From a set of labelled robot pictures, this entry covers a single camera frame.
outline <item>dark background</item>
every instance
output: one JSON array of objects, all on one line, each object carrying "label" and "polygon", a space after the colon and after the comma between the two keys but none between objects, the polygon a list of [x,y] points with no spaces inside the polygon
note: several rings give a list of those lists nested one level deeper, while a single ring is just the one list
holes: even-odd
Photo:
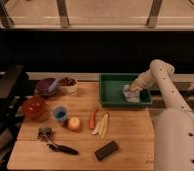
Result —
[{"label": "dark background", "polygon": [[194,73],[194,31],[28,31],[0,29],[0,66],[38,72],[130,72],[152,59]]}]

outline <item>blue cup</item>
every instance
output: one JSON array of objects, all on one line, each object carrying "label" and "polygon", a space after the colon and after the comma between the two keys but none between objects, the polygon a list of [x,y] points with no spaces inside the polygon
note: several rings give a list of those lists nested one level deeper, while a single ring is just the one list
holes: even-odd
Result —
[{"label": "blue cup", "polygon": [[59,106],[54,109],[54,118],[57,122],[60,123],[61,126],[66,126],[68,122],[67,110],[63,106]]}]

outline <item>black handle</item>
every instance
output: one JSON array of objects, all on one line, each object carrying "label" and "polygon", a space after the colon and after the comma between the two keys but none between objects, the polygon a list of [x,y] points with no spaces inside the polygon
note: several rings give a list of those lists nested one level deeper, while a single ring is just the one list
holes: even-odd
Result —
[{"label": "black handle", "polygon": [[48,144],[49,148],[56,152],[64,152],[68,154],[78,155],[79,152],[77,150],[74,150],[73,148],[64,146],[64,145],[57,145],[54,146],[53,144]]}]

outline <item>chocolate bar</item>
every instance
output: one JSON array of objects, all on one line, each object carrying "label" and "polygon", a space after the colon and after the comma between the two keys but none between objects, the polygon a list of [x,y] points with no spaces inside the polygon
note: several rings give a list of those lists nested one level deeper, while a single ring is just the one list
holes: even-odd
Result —
[{"label": "chocolate bar", "polygon": [[106,144],[105,146],[95,151],[95,155],[98,161],[101,161],[102,159],[104,159],[105,157],[107,157],[116,150],[118,150],[117,143],[115,141],[111,141],[110,143]]}]

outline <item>bowl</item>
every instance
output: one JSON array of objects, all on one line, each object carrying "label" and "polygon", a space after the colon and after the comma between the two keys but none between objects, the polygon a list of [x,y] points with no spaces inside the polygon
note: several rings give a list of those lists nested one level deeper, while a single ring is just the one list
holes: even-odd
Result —
[{"label": "bowl", "polygon": [[33,96],[22,104],[22,112],[30,119],[39,118],[46,109],[45,100],[39,96]]},{"label": "bowl", "polygon": [[59,90],[62,94],[72,94],[77,91],[77,79],[64,77],[59,81]]},{"label": "bowl", "polygon": [[41,96],[52,96],[56,93],[58,89],[58,84],[50,88],[51,85],[56,81],[55,78],[45,78],[37,82],[35,91],[38,95]]}]

